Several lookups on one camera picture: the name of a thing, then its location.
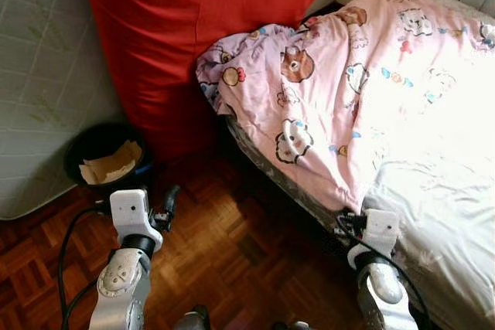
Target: paper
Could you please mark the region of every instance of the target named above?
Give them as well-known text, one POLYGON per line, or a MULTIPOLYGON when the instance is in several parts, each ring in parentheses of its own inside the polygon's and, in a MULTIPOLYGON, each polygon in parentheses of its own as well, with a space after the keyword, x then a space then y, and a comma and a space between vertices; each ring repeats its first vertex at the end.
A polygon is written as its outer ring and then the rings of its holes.
POLYGON ((129 173, 141 158, 142 149, 136 141, 127 140, 113 155, 83 160, 80 173, 88 185, 113 182, 129 173))

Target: wooden floor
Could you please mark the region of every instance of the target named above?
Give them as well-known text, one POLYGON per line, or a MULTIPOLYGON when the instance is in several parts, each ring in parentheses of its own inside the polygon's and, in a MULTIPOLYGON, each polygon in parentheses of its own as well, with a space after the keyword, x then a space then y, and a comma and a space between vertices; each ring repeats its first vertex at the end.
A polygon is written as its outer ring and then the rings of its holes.
MULTIPOLYGON (((318 223, 263 175, 226 155, 174 164, 155 180, 152 203, 181 185, 173 231, 152 261, 147 329, 172 329, 195 304, 216 330, 264 330, 302 319, 320 330, 364 329, 352 270, 318 223)), ((0 329, 58 329, 56 263, 66 228, 94 197, 76 188, 25 218, 0 223, 0 329)), ((66 258, 69 299, 92 281, 116 247, 108 217, 92 215, 66 258)), ((71 329, 87 328, 96 302, 79 303, 71 329)))

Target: mattress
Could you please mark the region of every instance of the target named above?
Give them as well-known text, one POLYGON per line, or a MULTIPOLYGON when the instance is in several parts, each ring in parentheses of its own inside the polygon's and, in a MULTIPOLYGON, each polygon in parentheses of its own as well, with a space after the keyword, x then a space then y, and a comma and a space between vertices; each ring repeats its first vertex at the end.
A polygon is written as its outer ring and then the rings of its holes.
MULTIPOLYGON (((495 24, 454 0, 436 1, 495 24)), ((495 328, 495 141, 493 125, 483 123, 493 117, 490 97, 483 93, 459 93, 428 122, 405 128, 394 139, 393 151, 364 199, 365 209, 400 214, 394 259, 417 284, 435 323, 445 330, 495 328), (479 104, 470 104, 465 112, 466 100, 479 104), (467 129, 461 123, 468 124, 467 129), (418 144, 415 137, 420 132, 431 141, 418 144)), ((332 231, 335 213, 273 166, 234 119, 227 123, 253 163, 332 231)))

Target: red pillow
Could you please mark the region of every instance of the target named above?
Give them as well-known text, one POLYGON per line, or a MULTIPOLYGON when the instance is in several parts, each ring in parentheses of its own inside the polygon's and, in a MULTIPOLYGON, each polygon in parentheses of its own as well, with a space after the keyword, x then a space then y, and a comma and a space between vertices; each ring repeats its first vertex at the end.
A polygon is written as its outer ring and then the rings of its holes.
POLYGON ((312 0, 90 0, 130 122, 161 162, 213 144, 213 115, 193 81, 216 40, 268 23, 296 27, 312 0))

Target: bed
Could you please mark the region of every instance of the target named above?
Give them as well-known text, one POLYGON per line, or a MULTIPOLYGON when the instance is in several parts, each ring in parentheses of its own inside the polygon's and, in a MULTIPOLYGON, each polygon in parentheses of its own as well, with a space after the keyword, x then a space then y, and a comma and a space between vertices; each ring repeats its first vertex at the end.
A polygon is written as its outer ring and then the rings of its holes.
POLYGON ((494 25, 455 0, 354 0, 222 39, 196 70, 239 148, 328 231, 343 207, 400 214, 394 259, 444 329, 495 327, 494 25))

